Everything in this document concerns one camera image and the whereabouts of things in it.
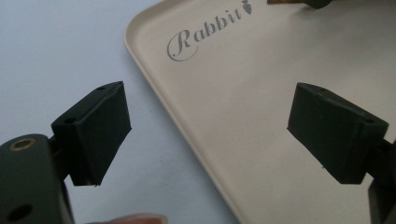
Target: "black mechanical arm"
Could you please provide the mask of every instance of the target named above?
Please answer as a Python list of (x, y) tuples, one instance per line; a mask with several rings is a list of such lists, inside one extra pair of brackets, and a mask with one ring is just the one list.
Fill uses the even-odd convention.
[(298, 83), (288, 129), (341, 184), (366, 173), (373, 224), (396, 223), (396, 145), (388, 124), (324, 88)]
[(0, 146), (0, 223), (74, 223), (64, 179), (100, 185), (131, 130), (122, 82), (89, 93), (52, 123)]

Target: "mounting hole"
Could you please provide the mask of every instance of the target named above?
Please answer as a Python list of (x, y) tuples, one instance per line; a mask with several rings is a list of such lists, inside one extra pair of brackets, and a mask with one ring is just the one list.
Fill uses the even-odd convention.
[(71, 124), (71, 123), (76, 122), (76, 120), (77, 120), (77, 119), (75, 119), (75, 118), (66, 119), (66, 120), (64, 121), (64, 123), (65, 123), (65, 124)]
[(32, 212), (33, 206), (29, 203), (21, 205), (8, 214), (8, 221), (17, 222), (27, 216)]
[(31, 147), (35, 143), (35, 138), (23, 138), (19, 141), (14, 142), (9, 149), (12, 151), (21, 151)]

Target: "beige tray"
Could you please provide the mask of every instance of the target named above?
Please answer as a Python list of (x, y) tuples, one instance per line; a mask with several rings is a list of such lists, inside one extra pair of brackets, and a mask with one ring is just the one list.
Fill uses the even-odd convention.
[(396, 137), (396, 2), (248, 2), (251, 14), (241, 0), (162, 1), (125, 44), (241, 223), (370, 223), (371, 178), (339, 185), (286, 128), (301, 81)]

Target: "black 3d printed part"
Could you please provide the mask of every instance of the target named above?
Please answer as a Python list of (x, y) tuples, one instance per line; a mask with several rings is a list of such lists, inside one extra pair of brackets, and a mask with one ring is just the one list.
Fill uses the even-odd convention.
[(4, 143), (0, 167), (0, 223), (74, 223), (46, 136)]
[(131, 130), (122, 82), (92, 91), (52, 123), (76, 186), (100, 185)]
[(332, 0), (301, 0), (301, 2), (311, 6), (314, 9), (321, 9), (330, 4)]
[(288, 130), (341, 184), (360, 184), (388, 124), (331, 91), (298, 83)]

